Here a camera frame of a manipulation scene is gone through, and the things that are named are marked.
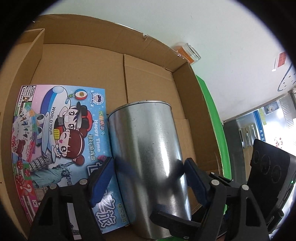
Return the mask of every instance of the cardboard box wall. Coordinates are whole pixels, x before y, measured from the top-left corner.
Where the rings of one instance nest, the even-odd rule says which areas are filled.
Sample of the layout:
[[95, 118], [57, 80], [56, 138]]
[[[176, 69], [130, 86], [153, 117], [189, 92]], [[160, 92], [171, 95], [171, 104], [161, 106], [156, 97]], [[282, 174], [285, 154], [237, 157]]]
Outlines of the cardboard box wall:
[[[222, 174], [221, 158], [207, 105], [185, 59], [142, 33], [80, 15], [44, 15], [30, 26], [0, 72], [0, 197], [17, 228], [29, 223], [17, 196], [11, 161], [11, 129], [21, 85], [61, 84], [104, 88], [107, 114], [139, 100], [172, 106], [183, 158]], [[189, 189], [192, 212], [199, 204]], [[131, 227], [105, 234], [107, 240], [143, 240]]]

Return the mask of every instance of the metal can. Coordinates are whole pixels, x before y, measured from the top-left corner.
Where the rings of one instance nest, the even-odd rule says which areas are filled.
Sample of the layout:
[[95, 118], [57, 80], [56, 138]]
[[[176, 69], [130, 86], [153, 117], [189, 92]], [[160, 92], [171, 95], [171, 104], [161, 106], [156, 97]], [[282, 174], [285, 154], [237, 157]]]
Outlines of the metal can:
[[146, 239], [171, 236], [149, 219], [153, 210], [191, 219], [171, 106], [134, 102], [114, 110], [108, 122], [118, 183], [134, 231]]

